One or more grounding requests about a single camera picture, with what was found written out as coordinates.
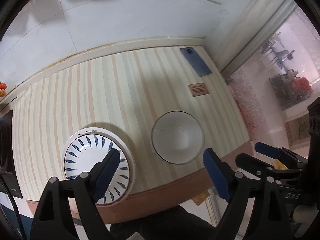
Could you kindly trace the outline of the blue leaf pattern plate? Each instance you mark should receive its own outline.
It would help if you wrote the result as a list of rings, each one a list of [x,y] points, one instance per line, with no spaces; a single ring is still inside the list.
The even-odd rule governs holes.
[[[84,173],[89,173],[94,176],[95,189],[94,194],[95,202],[102,198],[118,168],[120,162],[120,154],[118,150],[112,149],[102,161],[96,163],[89,172],[81,172],[77,177]]]

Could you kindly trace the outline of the white black-rimmed bowl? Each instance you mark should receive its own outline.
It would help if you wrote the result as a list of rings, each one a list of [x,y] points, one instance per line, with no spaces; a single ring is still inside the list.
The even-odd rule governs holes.
[[[170,111],[161,115],[150,133],[151,149],[162,161],[184,165],[195,160],[204,146],[201,124],[184,111]]]

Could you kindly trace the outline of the white oval plate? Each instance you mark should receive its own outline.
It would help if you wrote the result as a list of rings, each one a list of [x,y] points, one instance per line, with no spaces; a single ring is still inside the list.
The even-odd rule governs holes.
[[[83,128],[66,142],[62,161],[62,172],[66,179],[74,179],[81,172],[89,172],[112,150],[118,150],[118,168],[98,205],[116,205],[124,200],[133,188],[136,178],[134,158],[126,144],[111,131],[99,127]]]

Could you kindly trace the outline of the blue smartphone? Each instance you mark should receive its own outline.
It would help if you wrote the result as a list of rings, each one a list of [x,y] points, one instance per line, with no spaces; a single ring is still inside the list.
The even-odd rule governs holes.
[[[192,47],[181,48],[180,52],[200,77],[210,75],[212,71],[200,57],[200,55]]]

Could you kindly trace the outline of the striped table mat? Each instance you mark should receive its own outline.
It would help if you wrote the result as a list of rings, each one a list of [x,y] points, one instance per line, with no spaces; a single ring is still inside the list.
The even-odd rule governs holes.
[[[63,178],[63,148],[86,127],[101,127],[129,147],[136,163],[130,195],[100,206],[107,223],[117,223],[176,206],[212,186],[198,157],[171,165],[151,150],[156,120],[184,111],[201,124],[205,148],[235,166],[237,154],[252,153],[240,110],[206,51],[196,47],[211,74],[199,77],[177,47],[133,50],[74,65],[21,92],[14,102],[12,144],[23,198],[35,210],[52,176]]]

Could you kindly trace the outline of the colourful wall stickers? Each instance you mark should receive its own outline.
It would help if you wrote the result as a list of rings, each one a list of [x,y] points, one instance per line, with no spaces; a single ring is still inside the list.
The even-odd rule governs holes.
[[[3,98],[6,96],[7,85],[4,82],[0,82],[0,97]]]

